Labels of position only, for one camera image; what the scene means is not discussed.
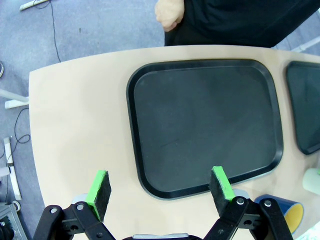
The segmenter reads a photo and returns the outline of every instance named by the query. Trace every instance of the screw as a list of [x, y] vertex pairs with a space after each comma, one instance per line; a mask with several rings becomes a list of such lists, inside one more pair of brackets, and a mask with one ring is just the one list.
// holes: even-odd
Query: screw
[[84, 209], [84, 205], [80, 203], [78, 206], [76, 206], [76, 209], [82, 210]]
[[58, 211], [58, 209], [55, 207], [50, 209], [50, 213], [52, 213], [52, 214], [54, 214], [56, 211]]
[[271, 207], [271, 202], [270, 202], [269, 200], [265, 200], [265, 201], [264, 201], [264, 205], [265, 205], [266, 207]]
[[242, 198], [239, 197], [239, 198], [236, 200], [236, 203], [239, 204], [239, 205], [242, 205], [242, 204], [245, 203], [245, 200], [243, 200]]

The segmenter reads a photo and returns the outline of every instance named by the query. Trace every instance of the tray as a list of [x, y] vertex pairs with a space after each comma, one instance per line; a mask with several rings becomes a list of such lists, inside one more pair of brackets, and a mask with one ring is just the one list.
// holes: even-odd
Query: tray
[[281, 160], [275, 85], [257, 61], [147, 64], [131, 76], [127, 104], [138, 177], [154, 197], [208, 191], [213, 166], [238, 183]]
[[304, 154], [320, 149], [320, 64], [292, 61], [286, 69], [296, 142]]

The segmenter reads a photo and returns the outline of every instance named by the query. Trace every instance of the shoe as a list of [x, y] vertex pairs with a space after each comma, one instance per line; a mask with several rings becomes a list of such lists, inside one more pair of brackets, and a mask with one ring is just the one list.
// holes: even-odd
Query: shoe
[[1, 78], [2, 74], [4, 74], [4, 70], [5, 70], [4, 65], [0, 61], [0, 78]]

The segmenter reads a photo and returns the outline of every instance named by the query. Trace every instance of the green tape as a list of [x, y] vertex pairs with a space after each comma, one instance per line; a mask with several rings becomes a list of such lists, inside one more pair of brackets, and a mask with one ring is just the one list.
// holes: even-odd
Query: green tape
[[231, 201], [235, 197], [235, 193], [229, 183], [229, 180], [225, 174], [223, 167], [214, 166], [212, 168], [212, 171], [220, 183], [220, 186], [224, 195], [224, 199]]
[[98, 195], [98, 192], [101, 188], [101, 184], [107, 174], [107, 171], [105, 170], [99, 170], [97, 174], [95, 175], [95, 179], [93, 181], [93, 184], [91, 185], [90, 191], [88, 195], [86, 196], [86, 203], [93, 209], [93, 212], [99, 219], [99, 221], [103, 221], [103, 219], [100, 219], [99, 212], [96, 206], [96, 198]]

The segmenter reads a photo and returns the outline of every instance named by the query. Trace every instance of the table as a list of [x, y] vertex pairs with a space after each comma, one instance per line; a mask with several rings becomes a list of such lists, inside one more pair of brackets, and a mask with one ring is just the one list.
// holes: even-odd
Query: table
[[[194, 59], [253, 59], [270, 71], [277, 92], [284, 150], [269, 174], [235, 185], [252, 199], [271, 194], [301, 202], [304, 218], [294, 237], [320, 220], [320, 196], [303, 189], [304, 172], [316, 154], [295, 142], [285, 76], [290, 61], [320, 63], [320, 56], [258, 47], [202, 45], [145, 48], [78, 58], [30, 73], [32, 148], [45, 205], [66, 208], [87, 193], [99, 169], [109, 171], [112, 193], [104, 223], [116, 239], [133, 234], [189, 233], [205, 236], [218, 213], [210, 193], [160, 200], [141, 187], [129, 124], [126, 87], [148, 63]], [[250, 239], [238, 230], [234, 239]], [[82, 234], [75, 239], [86, 239]]]

